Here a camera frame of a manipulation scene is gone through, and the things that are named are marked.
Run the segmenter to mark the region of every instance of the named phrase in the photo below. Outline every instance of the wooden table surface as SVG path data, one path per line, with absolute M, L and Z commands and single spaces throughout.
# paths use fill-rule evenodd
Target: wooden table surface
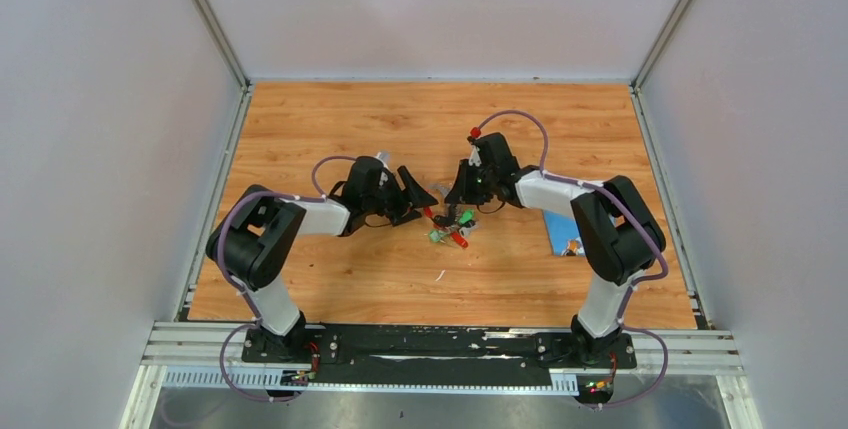
M 468 157 L 469 129 L 495 111 L 513 108 L 534 114 L 546 126 L 549 170 L 584 179 L 630 177 L 668 237 L 624 85 L 261 83 L 218 220 L 250 184 L 314 195 L 311 169 L 331 154 L 385 150 L 392 170 L 405 164 L 425 188 L 434 182 L 450 185 L 459 160 Z M 521 165 L 538 164 L 542 138 L 530 121 L 502 117 L 484 133 L 494 131 L 506 136 Z M 346 161 L 327 163 L 318 180 L 329 191 L 346 178 L 349 167 Z M 426 219 L 396 228 L 363 227 L 347 238 L 304 236 L 286 261 L 285 281 L 307 319 L 315 322 L 568 326 L 588 291 L 591 269 L 585 258 L 552 255 L 541 211 L 507 206 L 478 217 L 480 228 L 465 250 L 429 242 Z M 665 256 L 670 276 L 640 288 L 627 322 L 693 328 L 671 244 Z M 249 316 L 235 290 L 206 260 L 189 318 Z

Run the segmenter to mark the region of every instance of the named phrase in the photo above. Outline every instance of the purple cable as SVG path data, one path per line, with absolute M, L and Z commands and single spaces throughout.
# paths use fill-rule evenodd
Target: purple cable
M 621 306 L 619 306 L 618 312 L 616 313 L 616 318 L 621 319 L 624 316 L 624 311 L 627 310 L 627 303 L 630 302 L 630 296 L 633 295 L 633 287 L 635 285 L 646 281 L 656 281 L 668 275 L 668 262 L 662 255 L 662 251 L 660 251 L 660 248 L 657 246 L 657 243 L 655 243 L 654 240 L 651 239 L 651 236 L 649 236 L 648 233 L 645 232 L 645 229 L 642 227 L 642 225 L 639 224 L 638 221 L 636 221 L 636 216 L 634 216 L 633 213 L 630 212 L 627 207 L 625 207 L 624 203 L 622 203 L 617 197 L 615 197 L 613 193 L 604 189 L 603 186 L 592 184 L 591 182 L 580 181 L 572 177 L 552 174 L 549 172 L 543 172 L 542 177 L 552 181 L 564 182 L 566 184 L 585 187 L 587 189 L 591 189 L 595 192 L 598 192 L 607 199 L 609 199 L 609 201 L 613 203 L 613 205 L 619 210 L 619 212 L 621 212 L 621 215 L 624 216 L 624 219 L 627 220 L 627 222 L 629 222 L 634 229 L 636 229 L 636 232 L 639 233 L 639 235 L 645 241 L 645 244 L 648 245 L 648 248 L 651 250 L 651 253 L 653 253 L 654 257 L 657 259 L 657 262 L 659 262 L 660 268 L 662 269 L 659 273 L 640 276 L 631 281 L 630 286 L 628 286 L 627 288 L 627 292 L 624 294 L 624 298 L 621 300 Z
M 627 207 L 624 205 L 624 203 L 621 202 L 617 197 L 615 197 L 615 195 L 613 193 L 611 193 L 610 191 L 606 190 L 604 187 L 599 186 L 597 184 L 592 184 L 590 182 L 581 181 L 579 179 L 575 179 L 575 178 L 572 178 L 572 177 L 566 177 L 566 176 L 560 176 L 560 175 L 557 175 L 557 174 L 552 174 L 552 173 L 547 172 L 545 170 L 545 159 L 548 156 L 548 131 L 545 130 L 545 127 L 542 125 L 542 123 L 539 122 L 539 120 L 536 119 L 533 115 L 531 115 L 530 113 L 524 112 L 524 111 L 516 110 L 516 109 L 500 111 L 500 112 L 496 112 L 496 113 L 492 114 L 491 116 L 487 117 L 486 119 L 484 119 L 483 122 L 480 123 L 480 125 L 477 126 L 477 127 L 482 129 L 483 126 L 486 125 L 492 119 L 494 119 L 498 116 L 505 115 L 505 114 L 516 114 L 516 115 L 519 115 L 519 116 L 526 117 L 527 119 L 530 119 L 531 121 L 533 121 L 536 124 L 536 126 L 539 128 L 539 130 L 542 132 L 542 139 L 544 140 L 545 144 L 544 144 L 544 148 L 542 149 L 542 157 L 539 160 L 539 172 L 542 174 L 543 178 L 549 179 L 551 181 L 557 181 L 557 182 L 562 182 L 562 183 L 565 183 L 565 184 L 571 184 L 571 185 L 575 185 L 575 186 L 579 186 L 579 187 L 585 187 L 587 189 L 591 189 L 593 191 L 596 191 L 596 192 L 602 194 L 607 199 L 609 199 L 609 201 L 612 202 L 612 204 L 619 210 L 619 212 L 621 212 L 621 215 L 624 216 L 624 219 L 627 222 L 629 222 L 633 226 L 634 229 L 636 229 L 636 232 L 639 233 L 639 235 L 645 241 L 645 244 L 648 245 L 648 248 L 651 250 L 651 253 L 653 253 L 654 257 L 659 262 L 660 268 L 662 270 L 658 274 L 640 276 L 640 277 L 633 279 L 633 281 L 630 282 L 630 285 L 627 287 L 627 292 L 625 292 L 624 297 L 621 300 L 621 305 L 618 307 L 618 311 L 616 312 L 616 319 L 618 319 L 619 321 L 623 320 L 624 312 L 627 310 L 627 304 L 630 302 L 630 297 L 633 295 L 633 288 L 639 283 L 642 283 L 642 282 L 645 282 L 645 281 L 655 281 L 655 280 L 658 280 L 658 279 L 662 279 L 662 278 L 664 278 L 668 275 L 668 272 L 669 272 L 668 262 L 665 260 L 665 257 L 662 255 L 662 251 L 660 251 L 660 248 L 657 246 L 657 244 L 654 242 L 654 240 L 651 239 L 651 237 L 648 235 L 648 233 L 645 231 L 645 229 L 642 227 L 642 225 L 638 223 L 638 221 L 636 220 L 636 216 L 634 216 L 633 213 L 630 212 L 629 209 L 627 209 Z M 621 325 L 621 328 L 625 331 L 638 332 L 638 333 L 645 334 L 647 336 L 650 336 L 650 337 L 653 337 L 654 339 L 656 339 L 657 342 L 660 343 L 660 347 L 662 347 L 663 364 L 662 364 L 662 368 L 660 369 L 660 373 L 659 373 L 659 375 L 657 375 L 657 378 L 654 381 L 654 383 L 651 384 L 651 386 L 649 388 L 645 389 L 641 393 L 639 393 L 635 396 L 632 396 L 632 397 L 628 397 L 627 399 L 612 402 L 612 403 L 609 403 L 609 404 L 597 404 L 597 405 L 588 405 L 587 404 L 589 407 L 593 407 L 593 408 L 598 409 L 598 410 L 600 410 L 603 407 L 613 407 L 613 408 L 614 407 L 621 407 L 621 406 L 624 406 L 626 404 L 630 404 L 631 402 L 636 402 L 639 399 L 642 399 L 643 397 L 647 396 L 648 394 L 651 394 L 652 392 L 654 392 L 657 389 L 657 387 L 659 387 L 662 380 L 665 379 L 665 373 L 668 370 L 668 346 L 666 345 L 665 341 L 663 341 L 660 336 L 649 331 L 648 329 L 630 327 L 630 326 L 625 325 L 623 322 L 620 322 L 619 324 Z
M 529 112 L 525 111 L 519 111 L 518 109 L 507 109 L 505 111 L 498 111 L 492 114 L 491 116 L 483 119 L 483 122 L 481 122 L 477 126 L 477 129 L 483 130 L 483 126 L 491 122 L 492 119 L 500 116 L 505 116 L 507 114 L 515 114 L 530 119 L 531 121 L 533 121 L 534 124 L 536 124 L 536 127 L 539 128 L 539 131 L 542 132 L 542 141 L 544 142 L 544 146 L 542 146 L 542 157 L 539 158 L 539 170 L 544 172 L 545 159 L 547 159 L 548 157 L 548 131 L 545 130 L 545 126 L 543 126 L 541 121 L 536 119 L 536 116 L 534 116 L 533 114 L 530 114 Z
M 230 375 L 227 374 L 227 366 L 226 366 L 226 363 L 225 363 L 227 346 L 230 344 L 230 341 L 233 339 L 233 337 L 235 337 L 235 335 L 239 333 L 239 331 L 243 331 L 245 329 L 250 329 L 250 328 L 253 328 L 253 327 L 259 327 L 258 322 L 256 324 L 242 324 L 242 325 L 238 326 L 237 328 L 233 329 L 233 331 L 230 332 L 227 335 L 227 337 L 224 339 L 224 343 L 221 344 L 221 354 L 220 354 L 220 357 L 218 358 L 218 366 L 221 368 L 221 375 L 224 377 L 224 382 L 227 383 L 227 387 L 232 389 L 233 392 L 240 395 L 241 397 L 243 397 L 243 398 L 245 398 L 249 401 L 254 401 L 254 402 L 288 402 L 288 401 L 292 401 L 294 399 L 297 399 L 297 396 L 301 395 L 302 392 L 299 392 L 299 393 L 295 394 L 294 396 L 288 396 L 288 397 L 271 397 L 271 396 L 262 397 L 262 396 L 257 396 L 255 394 L 251 394 L 251 393 L 245 391 L 244 389 L 236 386 L 235 383 L 233 382 L 232 378 L 230 377 Z
M 226 264 L 226 261 L 224 260 L 224 241 L 226 241 L 226 239 L 227 239 L 227 234 L 230 231 L 230 225 L 232 225 L 233 219 L 235 218 L 235 216 L 239 212 L 241 212 L 241 210 L 244 209 L 244 207 L 247 204 L 253 202 L 256 199 L 259 199 L 259 198 L 262 198 L 262 197 L 274 197 L 274 198 L 283 199 L 283 200 L 286 200 L 286 201 L 303 201 L 303 202 L 315 202 L 315 203 L 327 202 L 327 195 L 324 193 L 324 191 L 321 190 L 321 187 L 318 185 L 318 181 L 315 178 L 315 175 L 318 173 L 318 168 L 320 168 L 325 162 L 331 161 L 331 160 L 337 160 L 337 159 L 351 160 L 351 161 L 356 160 L 355 158 L 350 157 L 350 156 L 330 156 L 330 157 L 325 157 L 324 159 L 321 159 L 320 161 L 318 161 L 317 164 L 315 164 L 315 167 L 312 168 L 312 184 L 315 186 L 316 189 L 318 189 L 318 192 L 321 193 L 322 197 L 296 196 L 296 195 L 293 195 L 293 194 L 283 194 L 283 193 L 274 192 L 274 191 L 254 192 L 254 193 L 248 194 L 247 196 L 242 198 L 240 201 L 238 201 L 236 203 L 236 205 L 233 206 L 233 208 L 230 210 L 230 213 L 227 214 L 227 217 L 224 218 L 224 222 L 221 224 L 221 234 L 218 236 L 218 244 L 215 247 L 218 269 L 221 271 L 221 275 L 224 277 L 224 280 L 227 281 L 227 283 L 229 283 L 231 286 L 236 288 L 236 290 L 239 292 L 239 294 L 241 294 L 241 296 L 244 298 L 244 302 L 247 303 L 247 307 L 250 308 L 250 312 L 253 313 L 253 317 L 254 317 L 255 321 L 254 321 L 253 324 L 243 324 L 243 325 L 237 327 L 235 330 L 233 330 L 233 332 L 231 332 L 227 336 L 226 339 L 224 339 L 224 344 L 221 345 L 221 357 L 220 357 L 220 360 L 218 362 L 219 362 L 219 365 L 221 366 L 221 375 L 224 377 L 224 381 L 227 383 L 227 386 L 229 386 L 230 389 L 235 391 L 240 396 L 245 397 L 245 398 L 247 398 L 251 401 L 257 401 L 257 402 L 286 402 L 286 401 L 291 401 L 292 399 L 294 399 L 297 396 L 290 397 L 290 398 L 288 398 L 288 397 L 263 398 L 263 397 L 255 396 L 253 394 L 245 392 L 242 389 L 239 389 L 233 383 L 229 374 L 227 374 L 226 367 L 224 365 L 224 353 L 227 349 L 227 344 L 229 344 L 230 340 L 232 340 L 232 338 L 236 335 L 236 333 L 238 333 L 239 331 L 241 331 L 243 329 L 247 329 L 247 328 L 251 328 L 251 327 L 258 329 L 262 324 L 262 316 L 259 313 L 259 308 L 256 307 L 256 304 L 253 302 L 253 300 L 248 295 L 247 288 L 243 284 L 236 282 L 236 280 L 230 275 L 229 270 L 227 270 L 227 264 Z
M 315 186 L 315 190 L 318 191 L 318 194 L 321 194 L 322 196 L 327 195 L 327 193 L 324 192 L 324 190 L 321 189 L 321 186 L 318 184 L 318 178 L 315 177 L 318 174 L 318 169 L 321 166 L 323 166 L 325 162 L 339 161 L 339 160 L 341 160 L 341 161 L 355 161 L 356 158 L 351 157 L 351 156 L 327 156 L 324 159 L 321 159 L 320 161 L 318 161 L 318 163 L 315 164 L 315 167 L 312 168 L 312 185 Z

